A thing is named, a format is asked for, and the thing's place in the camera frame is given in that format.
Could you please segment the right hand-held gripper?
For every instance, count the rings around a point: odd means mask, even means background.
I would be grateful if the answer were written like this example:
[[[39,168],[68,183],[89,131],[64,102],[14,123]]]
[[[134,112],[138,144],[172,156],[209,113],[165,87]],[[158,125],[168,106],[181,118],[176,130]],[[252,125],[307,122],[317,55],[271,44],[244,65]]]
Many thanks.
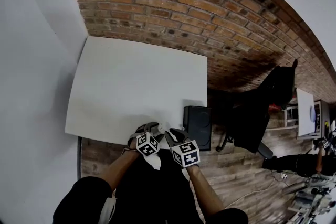
[[[170,128],[164,133],[165,139],[171,148],[173,159],[182,168],[197,165],[200,162],[200,151],[195,140],[186,142],[188,133],[175,128]]]

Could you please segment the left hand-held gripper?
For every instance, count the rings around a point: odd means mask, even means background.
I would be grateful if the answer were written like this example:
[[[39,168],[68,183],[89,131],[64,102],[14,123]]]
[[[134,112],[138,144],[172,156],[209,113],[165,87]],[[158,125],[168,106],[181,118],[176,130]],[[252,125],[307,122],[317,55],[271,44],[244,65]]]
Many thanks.
[[[138,127],[136,132],[130,136],[127,145],[130,147],[132,141],[135,140],[135,149],[143,156],[148,157],[159,151],[159,142],[162,138],[160,124],[158,122],[150,122]]]

